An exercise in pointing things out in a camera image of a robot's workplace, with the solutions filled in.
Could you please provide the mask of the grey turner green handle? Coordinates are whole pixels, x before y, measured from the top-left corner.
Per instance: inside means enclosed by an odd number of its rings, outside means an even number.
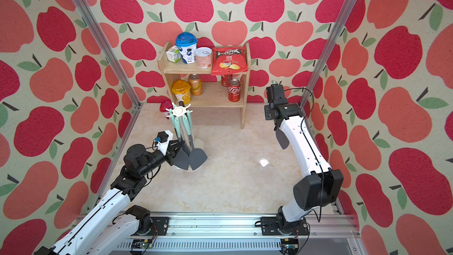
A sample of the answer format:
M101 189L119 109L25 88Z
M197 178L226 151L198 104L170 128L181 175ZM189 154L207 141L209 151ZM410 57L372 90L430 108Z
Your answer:
M288 138L286 137L285 133L280 129L276 130L276 138L277 138L279 145L281 146L281 148L283 150L287 149L288 146L290 145L290 142L289 142Z

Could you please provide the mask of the cream spoon green handle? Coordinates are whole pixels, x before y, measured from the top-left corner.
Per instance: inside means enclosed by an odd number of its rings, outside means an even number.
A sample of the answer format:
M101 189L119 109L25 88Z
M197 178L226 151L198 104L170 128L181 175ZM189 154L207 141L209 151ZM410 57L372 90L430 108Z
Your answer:
M205 145L204 142L201 141L201 140L198 139L198 138L195 138L195 139L193 140L193 146L194 146L195 149L204 150L204 145Z

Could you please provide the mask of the grey slotted spatula green handle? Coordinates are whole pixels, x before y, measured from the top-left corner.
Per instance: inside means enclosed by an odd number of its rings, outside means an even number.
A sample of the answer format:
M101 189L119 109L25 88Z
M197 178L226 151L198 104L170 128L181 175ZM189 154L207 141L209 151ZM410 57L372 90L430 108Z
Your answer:
M189 144L191 145L191 153L189 156L189 164L193 171L197 170L200 166L202 166L206 160L208 159L206 153L201 148L196 148L195 143L193 140L193 126L192 126L192 118L191 118L191 111L187 111L185 115L182 117L183 123L186 129L186 133L189 137Z

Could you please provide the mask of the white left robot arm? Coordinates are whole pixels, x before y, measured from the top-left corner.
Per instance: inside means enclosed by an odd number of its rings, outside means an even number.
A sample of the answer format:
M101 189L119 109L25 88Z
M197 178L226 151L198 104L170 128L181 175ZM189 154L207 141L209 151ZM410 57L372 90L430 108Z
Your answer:
M161 143L155 139L151 150L144 145L131 146L124 160L120 175L110 190L76 227L52 247L40 247L38 255L108 255L126 238L135 233L146 234L154 230L150 211L134 205L124 213L124 218L114 223L120 212L150 184L147 175L167 162L173 165L182 152L184 141L168 139Z

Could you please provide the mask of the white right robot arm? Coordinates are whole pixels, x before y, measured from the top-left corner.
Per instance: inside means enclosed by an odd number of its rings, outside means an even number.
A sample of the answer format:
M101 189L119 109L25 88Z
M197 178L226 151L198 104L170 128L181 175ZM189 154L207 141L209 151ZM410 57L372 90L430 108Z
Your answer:
M306 123L306 115L296 103L290 103L282 85L266 88L268 105L265 118L274 122L276 138L282 149L292 147L302 171L302 180L293 187L293 199L278 209L275 222L261 219L269 228L284 236L308 228L304 217L313 209L334 203L343 184L343 174L334 170L319 151Z

